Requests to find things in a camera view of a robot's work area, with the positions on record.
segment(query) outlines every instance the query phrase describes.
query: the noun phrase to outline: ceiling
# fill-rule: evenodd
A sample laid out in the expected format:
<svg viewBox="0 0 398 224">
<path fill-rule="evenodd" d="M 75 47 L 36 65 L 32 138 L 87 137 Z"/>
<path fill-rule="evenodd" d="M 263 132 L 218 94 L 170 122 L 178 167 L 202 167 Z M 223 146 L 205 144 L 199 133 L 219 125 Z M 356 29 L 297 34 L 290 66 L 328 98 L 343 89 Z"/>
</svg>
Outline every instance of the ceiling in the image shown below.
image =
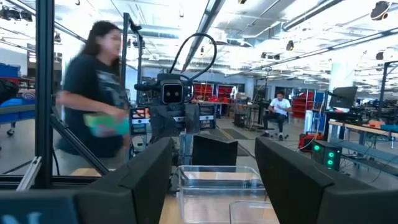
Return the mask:
<svg viewBox="0 0 398 224">
<path fill-rule="evenodd" d="M 327 85 L 332 63 L 344 61 L 355 65 L 352 74 L 361 91 L 377 93 L 382 75 L 377 68 L 386 61 L 398 60 L 395 35 L 279 63 L 397 27 L 393 21 L 398 19 L 398 0 L 391 2 L 389 16 L 382 21 L 372 21 L 369 15 L 377 0 L 337 1 L 310 16 L 308 10 L 329 1 L 332 0 L 247 0 L 238 4 L 236 0 L 81 0 L 77 6 L 78 1 L 55 0 L 55 18 L 59 24 L 87 37 L 94 21 L 108 20 L 122 27 L 122 14 L 128 12 L 134 23 L 142 26 L 145 66 L 170 67 L 185 38 L 200 30 L 218 42 L 211 72 L 256 75 L 270 80 L 298 78 Z M 35 7 L 32 0 L 20 2 Z M 289 30 L 282 29 L 297 16 L 303 16 L 304 20 Z M 35 23 L 0 19 L 0 36 L 1 41 L 20 46 L 35 44 Z M 130 34 L 129 39 L 134 40 L 134 35 Z M 290 40 L 294 43 L 293 51 L 286 50 Z M 197 45 L 195 41 L 186 44 L 177 69 L 183 69 L 188 62 L 187 70 L 200 70 L 212 59 L 213 47 L 208 40 Z M 61 44 L 55 46 L 56 52 L 62 51 Z M 378 52 L 384 52 L 384 60 L 376 60 Z M 262 58 L 262 53 L 270 58 L 279 55 L 280 59 Z M 136 48 L 128 48 L 127 59 L 136 65 Z M 398 89 L 398 73 L 391 72 L 389 78 L 387 89 L 393 92 Z"/>
</svg>

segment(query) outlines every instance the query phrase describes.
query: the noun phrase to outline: black pants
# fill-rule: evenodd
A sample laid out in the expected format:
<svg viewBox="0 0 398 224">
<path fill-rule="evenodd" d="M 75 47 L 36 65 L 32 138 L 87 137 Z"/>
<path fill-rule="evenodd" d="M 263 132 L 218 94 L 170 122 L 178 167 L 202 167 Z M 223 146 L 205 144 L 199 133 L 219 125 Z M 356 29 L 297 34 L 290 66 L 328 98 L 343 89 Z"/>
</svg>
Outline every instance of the black pants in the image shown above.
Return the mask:
<svg viewBox="0 0 398 224">
<path fill-rule="evenodd" d="M 262 117 L 262 120 L 264 122 L 264 129 L 267 130 L 268 129 L 268 121 L 270 119 L 274 119 L 278 123 L 279 132 L 282 133 L 284 130 L 284 122 L 285 122 L 286 118 L 287 118 L 286 115 L 283 115 L 280 113 L 269 113 L 267 115 L 264 115 Z"/>
</svg>

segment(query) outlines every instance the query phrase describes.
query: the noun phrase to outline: transparent container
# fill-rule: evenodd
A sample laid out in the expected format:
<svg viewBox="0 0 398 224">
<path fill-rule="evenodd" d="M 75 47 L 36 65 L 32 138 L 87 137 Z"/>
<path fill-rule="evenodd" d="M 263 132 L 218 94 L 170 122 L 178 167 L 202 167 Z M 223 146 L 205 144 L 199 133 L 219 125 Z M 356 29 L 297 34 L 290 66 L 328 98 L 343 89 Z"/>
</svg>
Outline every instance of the transparent container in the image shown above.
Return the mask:
<svg viewBox="0 0 398 224">
<path fill-rule="evenodd" d="M 266 199 L 260 175 L 250 167 L 180 166 L 175 175 L 184 223 L 229 223 L 230 203 Z"/>
<path fill-rule="evenodd" d="M 269 202 L 238 201 L 229 205 L 231 224 L 279 224 Z"/>
</svg>

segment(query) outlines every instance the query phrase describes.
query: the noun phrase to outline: cable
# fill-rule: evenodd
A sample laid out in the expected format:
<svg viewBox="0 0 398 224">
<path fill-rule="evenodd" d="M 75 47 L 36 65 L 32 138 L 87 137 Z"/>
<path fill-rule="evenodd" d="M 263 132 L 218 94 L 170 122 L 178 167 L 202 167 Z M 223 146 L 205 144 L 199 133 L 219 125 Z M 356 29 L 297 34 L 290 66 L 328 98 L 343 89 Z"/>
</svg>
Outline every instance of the cable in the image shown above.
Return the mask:
<svg viewBox="0 0 398 224">
<path fill-rule="evenodd" d="M 52 156 L 54 157 L 55 167 L 57 168 L 57 175 L 60 176 L 60 166 L 58 164 L 57 156 L 55 155 L 54 147 L 52 148 Z"/>
<path fill-rule="evenodd" d="M 190 37 L 188 37 L 187 39 L 185 39 L 184 42 L 182 43 L 180 49 L 178 50 L 178 52 L 177 52 L 177 54 L 176 54 L 176 56 L 175 56 L 175 59 L 174 59 L 174 61 L 173 61 L 173 64 L 172 64 L 172 66 L 171 66 L 171 68 L 170 68 L 170 70 L 169 70 L 169 73 L 170 73 L 170 74 L 173 72 L 173 69 L 174 69 L 174 67 L 175 67 L 175 64 L 176 64 L 177 61 L 178 61 L 178 57 L 180 56 L 180 53 L 181 53 L 182 49 L 184 48 L 184 45 L 185 45 L 185 44 L 188 42 L 188 40 L 190 40 L 192 37 L 199 37 L 199 36 L 207 37 L 207 38 L 210 39 L 211 43 L 212 43 L 213 46 L 214 46 L 213 58 L 211 59 L 211 62 L 207 65 L 207 67 L 206 67 L 205 69 L 203 69 L 201 72 L 199 72 L 199 73 L 197 73 L 196 75 L 194 75 L 192 78 L 188 79 L 188 82 L 192 82 L 192 80 L 198 78 L 201 74 L 207 72 L 207 70 L 209 70 L 209 69 L 211 68 L 211 66 L 213 66 L 213 64 L 214 64 L 214 62 L 216 61 L 216 58 L 217 58 L 217 43 L 216 43 L 216 41 L 215 41 L 210 35 L 208 35 L 208 34 L 205 34 L 205 33 L 195 33 L 195 34 L 192 34 L 192 35 L 191 35 Z"/>
</svg>

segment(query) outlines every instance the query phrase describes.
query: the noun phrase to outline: white t-shirt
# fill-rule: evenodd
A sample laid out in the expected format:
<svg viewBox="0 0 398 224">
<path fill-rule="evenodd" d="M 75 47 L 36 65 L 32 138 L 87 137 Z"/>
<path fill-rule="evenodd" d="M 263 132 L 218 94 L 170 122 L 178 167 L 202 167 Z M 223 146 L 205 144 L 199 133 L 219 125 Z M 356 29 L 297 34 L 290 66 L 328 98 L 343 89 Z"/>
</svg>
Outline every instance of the white t-shirt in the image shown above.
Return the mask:
<svg viewBox="0 0 398 224">
<path fill-rule="evenodd" d="M 289 100 L 282 99 L 281 101 L 279 101 L 277 98 L 273 99 L 269 105 L 274 107 L 276 113 L 286 115 L 286 116 L 287 116 L 287 112 L 282 109 L 279 109 L 278 105 L 283 109 L 287 109 L 287 108 L 291 107 Z"/>
</svg>

